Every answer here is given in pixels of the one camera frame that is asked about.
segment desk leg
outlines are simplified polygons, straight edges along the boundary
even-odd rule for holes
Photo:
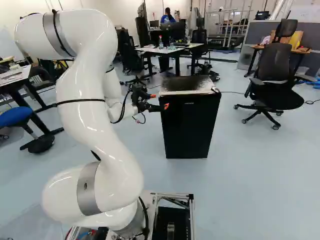
[[[175,57],[175,76],[180,76],[180,57]]]
[[[259,51],[258,49],[255,49],[254,52],[253,52],[253,56],[252,56],[252,59],[251,59],[251,62],[250,62],[250,66],[248,68],[248,72],[246,73],[246,75],[244,75],[245,78],[250,76],[252,73],[254,73],[254,71],[251,71],[251,70],[252,70],[252,67],[254,66],[255,59],[256,59],[258,51]]]
[[[305,56],[305,54],[298,54],[298,55],[299,55],[299,60],[298,60],[298,62],[296,64],[296,66],[294,67],[294,70],[293,70],[293,74],[294,75],[297,73],[298,68],[299,68],[299,66],[300,66],[300,64],[301,64],[301,62],[302,62],[302,60],[304,59],[304,56]]]
[[[8,93],[12,97],[12,99],[20,106],[20,107],[28,107],[30,108],[29,104],[23,99],[23,97],[20,95],[20,93],[15,89],[9,89]],[[47,126],[44,124],[44,122],[38,117],[37,114],[34,112],[31,115],[32,122],[34,122],[35,125],[44,133],[49,134],[50,130],[47,128]]]
[[[150,54],[148,54],[148,56],[147,56],[147,61],[148,61],[149,74],[150,74],[150,76],[152,76],[153,72],[152,72],[152,62],[151,62],[151,55]]]
[[[39,96],[39,94],[37,93],[37,90],[35,89],[34,86],[32,86],[31,82],[28,79],[25,81],[24,85],[28,88],[29,92],[34,96],[34,98],[41,105],[41,107],[46,108],[47,105],[42,100],[42,98]]]
[[[146,57],[147,62],[148,62],[148,70],[149,70],[149,74],[142,76],[142,78],[148,78],[151,77],[152,75],[157,74],[155,71],[152,72],[152,62],[151,62],[151,55],[147,55]]]
[[[196,68],[196,58],[192,54],[192,58],[191,58],[191,76],[195,75],[195,68]]]
[[[56,107],[56,104],[53,103],[51,105],[46,105],[45,102],[42,100],[42,98],[39,96],[39,94],[37,93],[37,90],[35,89],[34,86],[32,86],[31,82],[27,79],[25,84],[26,88],[28,89],[28,91],[34,96],[34,98],[36,99],[36,101],[41,105],[41,108],[35,110],[34,112],[40,113],[44,110]]]

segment person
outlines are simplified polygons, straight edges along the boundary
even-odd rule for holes
[[[174,19],[174,17],[170,13],[170,8],[167,7],[165,9],[165,15],[162,16],[160,23],[168,24],[168,23],[175,23],[175,22],[176,22],[176,20]]]

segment black strap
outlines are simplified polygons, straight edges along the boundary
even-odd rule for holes
[[[62,49],[63,51],[65,51],[66,54],[68,54],[70,57],[74,58],[75,56],[72,56],[72,55],[67,51],[67,49],[65,48],[65,46],[64,46],[64,44],[62,43],[61,38],[60,38],[60,36],[59,36],[58,30],[57,30],[57,27],[56,27],[56,15],[57,15],[57,11],[54,10],[54,9],[52,9],[52,13],[53,13],[53,26],[54,26],[54,31],[55,31],[56,37],[58,38],[59,43],[60,43],[60,45],[61,45],[61,49]]]
[[[104,100],[104,99],[74,99],[74,100],[60,101],[60,102],[57,102],[55,105],[59,106],[62,104],[70,104],[70,103],[77,103],[77,102],[106,102],[106,100]]]
[[[110,70],[106,71],[105,73],[106,73],[106,74],[107,74],[107,73],[110,73],[113,69],[115,69],[114,66],[112,66],[112,68],[111,68]]]

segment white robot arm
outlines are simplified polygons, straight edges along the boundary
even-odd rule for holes
[[[145,224],[138,200],[144,178],[110,124],[119,118],[122,108],[115,70],[106,73],[117,51],[115,27],[94,9],[52,12],[21,19],[15,40],[32,57],[75,58],[56,83],[58,112],[65,131],[101,161],[55,175],[43,190],[42,207],[62,223],[109,227],[122,236],[130,232],[127,237],[132,237]],[[127,104],[124,117],[148,108],[152,112],[150,104],[142,106]]]

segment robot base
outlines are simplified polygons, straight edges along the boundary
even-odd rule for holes
[[[141,198],[147,208],[148,240],[195,240],[195,201],[193,194],[144,191]],[[91,229],[74,226],[66,240],[76,240]],[[107,227],[99,227],[91,240],[124,240]],[[130,238],[144,240],[144,235]]]

